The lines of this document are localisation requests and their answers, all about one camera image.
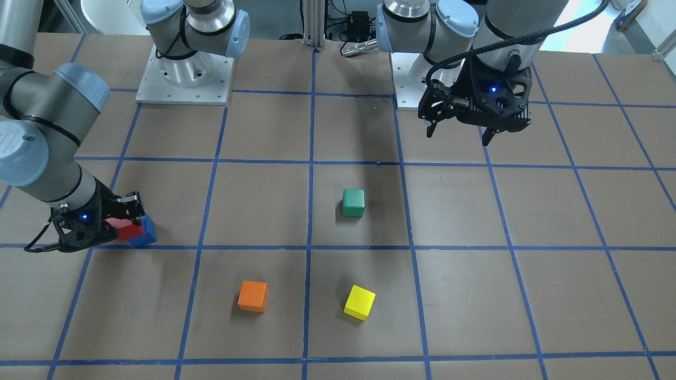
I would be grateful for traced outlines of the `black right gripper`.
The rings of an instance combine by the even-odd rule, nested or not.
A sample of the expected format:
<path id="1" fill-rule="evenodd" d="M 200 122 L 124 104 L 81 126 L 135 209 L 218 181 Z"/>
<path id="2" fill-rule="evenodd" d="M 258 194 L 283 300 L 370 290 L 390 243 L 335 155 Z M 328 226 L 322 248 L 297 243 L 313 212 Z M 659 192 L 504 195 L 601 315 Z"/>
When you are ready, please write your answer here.
<path id="1" fill-rule="evenodd" d="M 100 180 L 96 180 L 96 188 L 93 195 L 95 204 L 99 206 L 99 214 L 102 220 L 118 219 L 130 220 L 136 225 L 142 224 L 145 210 L 140 192 L 130 192 L 125 196 L 118 196 Z"/>

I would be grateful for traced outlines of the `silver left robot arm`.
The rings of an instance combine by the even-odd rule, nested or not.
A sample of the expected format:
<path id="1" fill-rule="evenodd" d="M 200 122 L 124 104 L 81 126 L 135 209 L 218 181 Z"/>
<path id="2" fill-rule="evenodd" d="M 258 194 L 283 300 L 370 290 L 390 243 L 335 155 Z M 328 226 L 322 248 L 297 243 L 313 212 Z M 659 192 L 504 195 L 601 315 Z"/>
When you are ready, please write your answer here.
<path id="1" fill-rule="evenodd" d="M 532 62 L 565 1 L 384 1 L 378 48 L 390 54 L 396 98 L 431 137 L 439 122 L 483 127 L 482 144 L 531 124 Z"/>

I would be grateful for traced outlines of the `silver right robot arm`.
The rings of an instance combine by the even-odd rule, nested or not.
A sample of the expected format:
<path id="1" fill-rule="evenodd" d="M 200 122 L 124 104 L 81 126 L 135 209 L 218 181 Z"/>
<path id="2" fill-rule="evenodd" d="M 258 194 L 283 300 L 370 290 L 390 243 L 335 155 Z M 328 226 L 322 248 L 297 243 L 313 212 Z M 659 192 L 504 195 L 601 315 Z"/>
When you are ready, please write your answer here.
<path id="1" fill-rule="evenodd" d="M 2 182 L 48 205 L 54 222 L 140 218 L 138 195 L 114 195 L 74 159 L 110 88 L 77 63 L 49 75 L 34 70 L 42 6 L 2 1 Z M 246 50 L 251 19 L 232 1 L 142 1 L 139 10 L 157 60 L 238 58 Z"/>

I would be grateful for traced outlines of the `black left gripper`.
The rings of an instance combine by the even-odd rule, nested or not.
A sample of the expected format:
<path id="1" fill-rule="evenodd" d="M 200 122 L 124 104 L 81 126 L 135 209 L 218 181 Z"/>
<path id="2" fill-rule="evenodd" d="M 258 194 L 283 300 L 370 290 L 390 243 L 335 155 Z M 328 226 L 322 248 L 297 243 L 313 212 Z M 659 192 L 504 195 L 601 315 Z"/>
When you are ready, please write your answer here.
<path id="1" fill-rule="evenodd" d="M 469 106 L 467 96 L 459 94 L 459 87 L 455 85 L 463 63 L 463 60 L 450 63 L 433 73 L 431 80 L 427 80 L 426 75 L 432 69 L 433 62 L 429 58 L 417 60 L 417 87 L 422 91 L 417 116 L 426 124 L 428 139 L 433 136 L 438 122 L 456 117 L 459 111 Z M 483 147 L 487 147 L 497 133 L 498 130 L 494 128 L 485 128 L 481 135 Z"/>

